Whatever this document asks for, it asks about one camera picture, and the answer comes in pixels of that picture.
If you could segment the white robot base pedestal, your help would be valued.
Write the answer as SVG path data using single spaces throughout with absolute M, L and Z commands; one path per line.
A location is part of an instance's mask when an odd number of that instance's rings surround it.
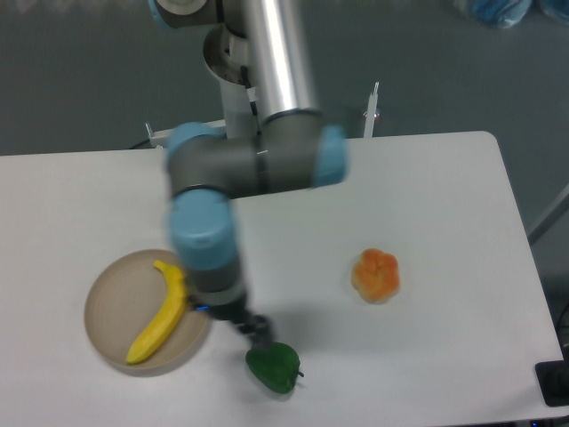
M 226 135 L 244 138 L 259 134 L 258 88 L 249 41 L 219 24 L 206 36 L 203 54 L 219 84 Z

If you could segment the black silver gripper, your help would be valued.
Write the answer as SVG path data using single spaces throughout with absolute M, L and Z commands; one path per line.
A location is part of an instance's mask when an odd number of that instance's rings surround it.
M 227 320 L 246 336 L 252 350 L 269 350 L 274 343 L 270 320 L 247 310 L 247 289 L 240 266 L 215 270 L 188 271 L 189 299 L 197 307 L 206 307 L 211 317 Z

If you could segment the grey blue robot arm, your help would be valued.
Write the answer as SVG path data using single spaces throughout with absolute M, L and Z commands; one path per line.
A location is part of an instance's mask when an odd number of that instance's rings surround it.
M 345 136 L 322 120 L 296 2 L 152 1 L 148 7 L 167 28 L 211 24 L 211 38 L 235 38 L 247 48 L 240 58 L 220 49 L 241 85 L 258 92 L 243 130 L 188 123 L 168 137 L 168 226 L 191 300 L 232 323 L 253 347 L 268 348 L 269 319 L 247 307 L 231 203 L 343 181 Z

